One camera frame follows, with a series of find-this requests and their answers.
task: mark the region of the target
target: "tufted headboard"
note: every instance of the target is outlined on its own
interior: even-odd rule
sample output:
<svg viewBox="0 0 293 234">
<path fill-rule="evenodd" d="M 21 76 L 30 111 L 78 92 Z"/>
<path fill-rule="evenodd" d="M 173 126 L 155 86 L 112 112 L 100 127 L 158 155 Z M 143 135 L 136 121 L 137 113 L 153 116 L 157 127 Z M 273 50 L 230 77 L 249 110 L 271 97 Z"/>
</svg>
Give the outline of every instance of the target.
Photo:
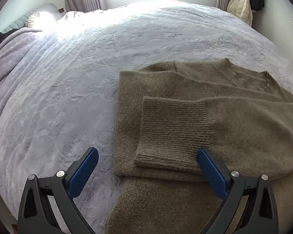
<svg viewBox="0 0 293 234">
<path fill-rule="evenodd" d="M 58 21 L 59 19 L 62 18 L 61 13 L 59 13 L 57 7 L 53 4 L 53 3 L 48 3 L 45 4 L 39 8 L 33 9 L 31 11 L 28 11 L 25 15 L 21 16 L 19 19 L 15 20 L 12 24 L 10 24 L 9 26 L 7 26 L 2 33 L 6 33 L 12 29 L 20 29 L 22 27 L 24 27 L 27 19 L 29 18 L 29 16 L 31 14 L 34 14 L 35 12 L 38 11 L 46 11 L 52 14 L 52 16 L 55 18 L 56 21 Z"/>
</svg>

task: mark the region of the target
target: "sweater cuff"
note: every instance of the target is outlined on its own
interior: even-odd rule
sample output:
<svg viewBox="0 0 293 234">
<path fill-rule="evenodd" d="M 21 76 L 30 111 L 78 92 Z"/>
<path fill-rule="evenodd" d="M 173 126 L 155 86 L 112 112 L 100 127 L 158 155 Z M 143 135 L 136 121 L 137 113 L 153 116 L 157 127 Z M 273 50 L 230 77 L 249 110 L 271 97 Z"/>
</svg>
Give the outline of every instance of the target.
<svg viewBox="0 0 293 234">
<path fill-rule="evenodd" d="M 201 173 L 196 154 L 209 134 L 203 101 L 144 97 L 135 164 Z"/>
</svg>

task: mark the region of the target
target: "metal pin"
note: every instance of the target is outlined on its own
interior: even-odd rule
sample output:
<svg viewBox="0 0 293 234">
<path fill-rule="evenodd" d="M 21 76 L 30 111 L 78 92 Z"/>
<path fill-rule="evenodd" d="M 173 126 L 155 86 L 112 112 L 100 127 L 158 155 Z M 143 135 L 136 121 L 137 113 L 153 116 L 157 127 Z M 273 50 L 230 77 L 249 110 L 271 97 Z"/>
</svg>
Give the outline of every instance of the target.
<svg viewBox="0 0 293 234">
<path fill-rule="evenodd" d="M 28 180 L 33 180 L 35 178 L 35 175 L 34 174 L 30 174 L 29 176 L 28 176 Z"/>
<path fill-rule="evenodd" d="M 233 177 L 238 177 L 238 176 L 240 175 L 240 173 L 237 172 L 237 171 L 232 171 L 232 172 L 231 172 L 231 175 L 232 175 Z"/>
<path fill-rule="evenodd" d="M 268 180 L 268 176 L 267 176 L 266 174 L 263 174 L 263 175 L 262 175 L 262 179 L 263 179 L 263 180 Z"/>
<path fill-rule="evenodd" d="M 62 176 L 64 176 L 64 174 L 65 174 L 64 171 L 58 171 L 58 172 L 56 173 L 56 175 L 57 175 L 58 177 L 62 177 Z"/>
</svg>

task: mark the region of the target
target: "round pillow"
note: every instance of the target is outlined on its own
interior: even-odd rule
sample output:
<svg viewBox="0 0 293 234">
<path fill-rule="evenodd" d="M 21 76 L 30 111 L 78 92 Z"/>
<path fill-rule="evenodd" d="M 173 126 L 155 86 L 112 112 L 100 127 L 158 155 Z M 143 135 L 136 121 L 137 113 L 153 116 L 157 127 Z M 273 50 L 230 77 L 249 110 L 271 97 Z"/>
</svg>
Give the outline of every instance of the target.
<svg viewBox="0 0 293 234">
<path fill-rule="evenodd" d="M 39 11 L 36 12 L 27 19 L 25 27 L 49 30 L 56 25 L 55 18 L 49 12 Z"/>
</svg>

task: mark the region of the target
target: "brown sweater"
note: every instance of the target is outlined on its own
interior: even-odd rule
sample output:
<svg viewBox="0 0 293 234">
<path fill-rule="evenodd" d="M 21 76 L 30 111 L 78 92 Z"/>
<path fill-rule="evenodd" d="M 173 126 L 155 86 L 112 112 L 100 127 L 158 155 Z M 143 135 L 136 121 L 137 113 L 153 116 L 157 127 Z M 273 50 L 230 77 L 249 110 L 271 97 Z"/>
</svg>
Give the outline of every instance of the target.
<svg viewBox="0 0 293 234">
<path fill-rule="evenodd" d="M 221 202 L 200 182 L 204 176 L 195 154 L 202 145 L 242 175 L 288 175 L 293 95 L 269 73 L 228 59 L 122 71 L 114 172 L 128 177 L 106 233 L 200 233 Z M 278 210 L 289 201 L 285 198 L 276 195 Z M 288 215 L 281 229 L 293 221 L 293 210 Z"/>
</svg>

